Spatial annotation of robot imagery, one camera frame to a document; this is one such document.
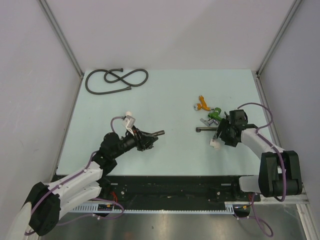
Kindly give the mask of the brushed steel water faucet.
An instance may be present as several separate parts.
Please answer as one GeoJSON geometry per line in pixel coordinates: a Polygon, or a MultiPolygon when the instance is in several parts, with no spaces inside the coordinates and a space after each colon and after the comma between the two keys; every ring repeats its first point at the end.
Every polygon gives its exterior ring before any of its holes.
{"type": "Polygon", "coordinates": [[[149,135],[152,136],[152,137],[158,137],[158,136],[162,136],[162,135],[164,135],[164,134],[165,134],[165,131],[164,131],[164,130],[159,130],[159,131],[150,133],[149,135]]]}

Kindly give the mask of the white plastic pipe tee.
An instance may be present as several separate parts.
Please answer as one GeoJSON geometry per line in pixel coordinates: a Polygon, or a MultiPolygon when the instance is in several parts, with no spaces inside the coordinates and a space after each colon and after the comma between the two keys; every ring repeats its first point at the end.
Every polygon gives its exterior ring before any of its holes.
{"type": "Polygon", "coordinates": [[[221,148],[221,144],[217,139],[210,139],[209,145],[213,147],[215,150],[219,150],[221,148]]]}

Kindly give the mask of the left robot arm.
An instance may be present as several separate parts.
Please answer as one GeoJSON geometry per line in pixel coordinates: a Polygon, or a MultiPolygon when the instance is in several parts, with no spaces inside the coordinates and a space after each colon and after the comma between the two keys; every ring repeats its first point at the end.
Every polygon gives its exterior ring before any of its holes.
{"type": "Polygon", "coordinates": [[[104,184],[104,178],[116,167],[116,159],[133,148],[140,152],[153,148],[164,133],[164,130],[149,133],[136,127],[127,130],[124,137],[109,132],[83,168],[51,183],[36,183],[25,200],[31,203],[28,225],[32,229],[25,235],[44,236],[78,205],[96,198],[107,199],[111,188],[104,184]]]}

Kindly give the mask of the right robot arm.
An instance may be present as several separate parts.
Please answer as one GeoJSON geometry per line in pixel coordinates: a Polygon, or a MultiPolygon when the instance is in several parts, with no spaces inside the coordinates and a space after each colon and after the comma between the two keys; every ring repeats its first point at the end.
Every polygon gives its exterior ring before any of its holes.
{"type": "Polygon", "coordinates": [[[241,176],[239,183],[230,188],[231,196],[242,201],[249,193],[261,194],[283,202],[287,196],[300,195],[303,190],[299,155],[285,150],[259,133],[255,124],[248,123],[242,109],[232,110],[221,119],[216,137],[226,146],[247,146],[260,160],[257,175],[241,176]]]}

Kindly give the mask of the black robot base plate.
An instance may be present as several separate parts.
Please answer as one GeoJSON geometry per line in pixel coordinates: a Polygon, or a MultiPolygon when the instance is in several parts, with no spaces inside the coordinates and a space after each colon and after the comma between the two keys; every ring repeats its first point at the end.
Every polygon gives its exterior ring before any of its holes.
{"type": "Polygon", "coordinates": [[[107,175],[99,198],[115,200],[125,210],[214,211],[225,203],[247,203],[252,193],[240,189],[239,176],[107,175]]]}

